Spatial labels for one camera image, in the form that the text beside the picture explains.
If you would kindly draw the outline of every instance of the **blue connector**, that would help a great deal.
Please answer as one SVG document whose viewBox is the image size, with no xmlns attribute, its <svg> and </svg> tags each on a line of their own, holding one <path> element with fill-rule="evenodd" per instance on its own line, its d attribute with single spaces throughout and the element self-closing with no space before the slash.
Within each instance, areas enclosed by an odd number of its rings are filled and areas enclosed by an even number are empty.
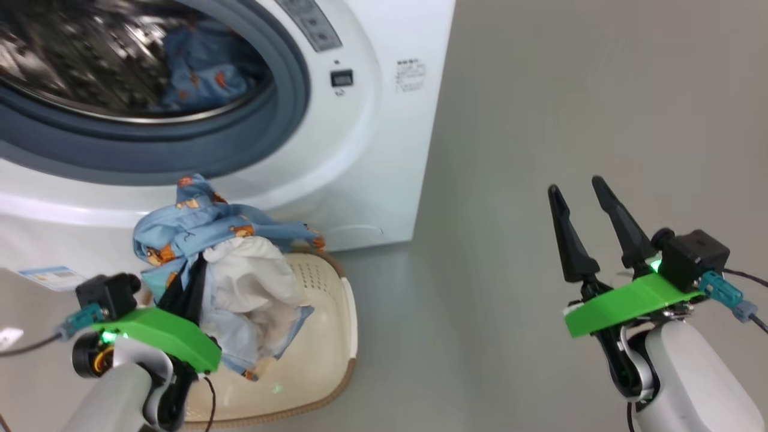
<svg viewBox="0 0 768 432">
<path fill-rule="evenodd" d="M 61 335 L 62 341 L 66 341 L 80 330 L 102 321 L 104 321 L 104 312 L 101 311 L 101 306 L 91 303 L 66 317 L 64 322 L 56 327 L 55 333 Z"/>
<path fill-rule="evenodd" d="M 714 271 L 704 273 L 699 282 L 699 291 L 707 297 L 724 304 L 733 312 L 733 316 L 746 323 L 757 312 L 757 306 L 744 300 L 744 293 L 723 279 Z"/>
</svg>

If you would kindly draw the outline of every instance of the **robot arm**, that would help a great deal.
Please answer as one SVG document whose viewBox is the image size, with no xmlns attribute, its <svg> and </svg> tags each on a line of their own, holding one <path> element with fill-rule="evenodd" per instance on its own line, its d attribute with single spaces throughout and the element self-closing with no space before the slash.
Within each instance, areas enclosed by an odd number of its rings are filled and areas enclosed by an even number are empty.
<svg viewBox="0 0 768 432">
<path fill-rule="evenodd" d="M 174 373 L 173 362 L 163 351 L 134 339 L 118 337 L 114 341 L 111 367 L 83 400 L 63 432 L 177 430 L 184 422 L 186 391 L 178 405 L 171 403 L 169 408 L 167 399 L 175 394 L 174 387 L 182 378 Z"/>
<path fill-rule="evenodd" d="M 618 289 L 597 279 L 600 267 L 584 249 L 570 210 L 552 185 L 549 201 L 564 278 L 582 283 L 581 299 L 565 311 L 571 336 L 598 339 L 611 379 L 642 432 L 764 432 L 755 403 L 685 322 L 693 305 L 710 297 L 742 322 L 756 310 L 719 276 L 730 251 L 703 231 L 676 237 L 665 228 L 650 241 L 603 178 L 595 176 L 592 184 L 634 279 Z M 663 259 L 652 262 L 658 251 Z M 649 324 L 651 330 L 641 330 Z"/>
<path fill-rule="evenodd" d="M 99 380 L 64 432 L 174 432 L 184 423 L 191 385 L 218 368 L 221 349 L 197 326 L 200 308 L 187 307 L 200 292 L 173 293 L 184 306 L 173 313 L 137 309 L 137 284 L 126 274 L 99 276 L 75 291 L 81 312 L 93 317 L 98 309 L 101 319 L 87 321 L 94 332 L 75 342 L 72 363 L 82 377 Z M 76 322 L 71 329 L 86 321 Z"/>
<path fill-rule="evenodd" d="M 765 431 L 755 403 L 693 326 L 668 321 L 641 342 L 658 387 L 634 405 L 643 432 Z"/>
</svg>

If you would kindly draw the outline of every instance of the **button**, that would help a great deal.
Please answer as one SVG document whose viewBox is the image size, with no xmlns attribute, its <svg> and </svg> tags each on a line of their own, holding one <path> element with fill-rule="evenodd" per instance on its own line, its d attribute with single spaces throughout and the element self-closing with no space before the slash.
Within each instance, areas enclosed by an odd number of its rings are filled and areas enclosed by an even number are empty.
<svg viewBox="0 0 768 432">
<path fill-rule="evenodd" d="M 332 87 L 347 87 L 353 84 L 352 69 L 331 72 Z"/>
</svg>

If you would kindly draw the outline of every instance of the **warning label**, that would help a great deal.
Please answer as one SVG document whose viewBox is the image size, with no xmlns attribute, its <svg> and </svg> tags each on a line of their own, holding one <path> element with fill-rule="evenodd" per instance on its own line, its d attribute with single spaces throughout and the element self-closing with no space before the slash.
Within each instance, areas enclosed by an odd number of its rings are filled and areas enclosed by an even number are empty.
<svg viewBox="0 0 768 432">
<path fill-rule="evenodd" d="M 427 69 L 424 63 L 417 58 L 409 58 L 397 62 L 397 76 L 395 76 L 396 90 L 398 93 L 421 90 L 424 87 L 424 79 Z"/>
</svg>

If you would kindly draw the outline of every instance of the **control panel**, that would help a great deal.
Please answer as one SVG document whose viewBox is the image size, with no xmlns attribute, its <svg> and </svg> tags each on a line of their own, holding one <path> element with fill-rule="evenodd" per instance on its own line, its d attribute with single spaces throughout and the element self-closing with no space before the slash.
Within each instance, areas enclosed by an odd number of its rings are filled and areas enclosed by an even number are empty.
<svg viewBox="0 0 768 432">
<path fill-rule="evenodd" d="M 277 3 L 301 28 L 316 52 L 342 46 L 336 30 L 314 0 L 277 0 Z"/>
</svg>

